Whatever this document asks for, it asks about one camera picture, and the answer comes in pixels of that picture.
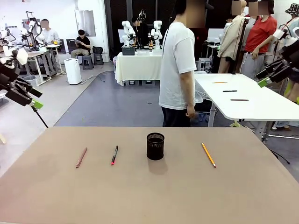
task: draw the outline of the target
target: floor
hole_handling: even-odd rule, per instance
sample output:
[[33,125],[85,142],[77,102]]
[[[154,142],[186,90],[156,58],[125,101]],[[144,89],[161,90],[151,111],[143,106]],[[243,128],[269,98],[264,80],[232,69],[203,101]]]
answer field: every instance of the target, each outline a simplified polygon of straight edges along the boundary
[[[161,126],[163,114],[158,105],[159,86],[125,86],[116,83],[113,72],[104,72],[95,79],[66,111],[55,126]],[[232,121],[219,112],[214,126],[227,127]],[[242,122],[254,130],[256,123]],[[192,121],[192,126],[207,126],[206,122]],[[283,136],[298,135],[299,128],[290,132],[271,132]],[[269,138],[267,147],[291,164],[279,159],[299,182],[298,140]]]
[[[111,63],[95,66],[93,70],[81,71],[82,85],[70,86],[67,77],[61,75],[37,87],[43,92],[39,101],[44,107],[39,111],[48,126],[61,118],[65,111],[80,96],[99,73],[113,70]],[[0,100],[0,133],[7,144],[0,143],[0,176],[19,158],[31,143],[45,130],[45,126],[29,107],[23,107],[11,100]]]
[[[40,115],[49,126],[161,126],[163,114],[158,105],[159,86],[121,87],[114,79],[111,64],[82,71],[83,85],[70,86],[66,76],[58,76],[38,87],[44,94],[40,101],[44,107]],[[45,130],[41,120],[30,107],[22,107],[12,101],[1,104],[0,133],[7,140],[0,144],[0,176]],[[217,113],[215,126],[229,126],[232,121]],[[255,123],[242,123],[254,130]],[[192,121],[192,126],[207,126],[206,122]],[[275,132],[291,136],[299,135],[299,128],[291,132]],[[299,182],[298,140],[270,138],[267,147],[288,159],[288,165],[280,161]]]

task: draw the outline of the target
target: white air purifier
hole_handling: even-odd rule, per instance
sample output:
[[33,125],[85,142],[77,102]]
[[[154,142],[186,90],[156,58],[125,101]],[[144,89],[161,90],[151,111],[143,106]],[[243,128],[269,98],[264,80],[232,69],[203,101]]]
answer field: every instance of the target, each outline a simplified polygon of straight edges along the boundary
[[79,60],[69,58],[64,61],[67,80],[70,85],[78,85],[82,82]]

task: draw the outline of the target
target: hand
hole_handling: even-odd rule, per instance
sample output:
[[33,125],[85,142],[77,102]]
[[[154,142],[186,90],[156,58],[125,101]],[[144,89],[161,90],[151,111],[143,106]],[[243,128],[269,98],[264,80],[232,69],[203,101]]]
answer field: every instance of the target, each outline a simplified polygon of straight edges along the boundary
[[189,118],[194,118],[195,117],[195,109],[193,105],[187,106],[187,113],[186,116]]
[[254,49],[254,51],[252,52],[252,59],[255,60],[258,56],[258,53],[260,53],[260,49],[257,47]]

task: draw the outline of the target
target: yellow pencil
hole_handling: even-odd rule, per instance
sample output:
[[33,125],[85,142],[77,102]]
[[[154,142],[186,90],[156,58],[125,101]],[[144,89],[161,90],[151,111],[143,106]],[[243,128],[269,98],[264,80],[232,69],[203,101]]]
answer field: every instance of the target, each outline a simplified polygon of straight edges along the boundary
[[216,164],[214,163],[214,161],[213,161],[212,157],[210,156],[210,154],[209,154],[208,150],[206,149],[206,147],[205,147],[204,143],[201,143],[201,144],[202,144],[202,146],[203,146],[203,148],[204,148],[204,150],[205,150],[205,152],[206,152],[207,156],[209,157],[209,159],[210,159],[211,163],[213,164],[214,168],[216,168]]

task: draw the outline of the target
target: beige jacket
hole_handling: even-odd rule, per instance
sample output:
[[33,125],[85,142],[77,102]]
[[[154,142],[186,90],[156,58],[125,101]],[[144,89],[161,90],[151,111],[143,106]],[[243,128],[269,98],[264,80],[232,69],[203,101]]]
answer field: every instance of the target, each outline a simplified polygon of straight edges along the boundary
[[225,32],[218,57],[231,57],[234,61],[237,56],[245,17],[239,15],[233,19],[232,24]]

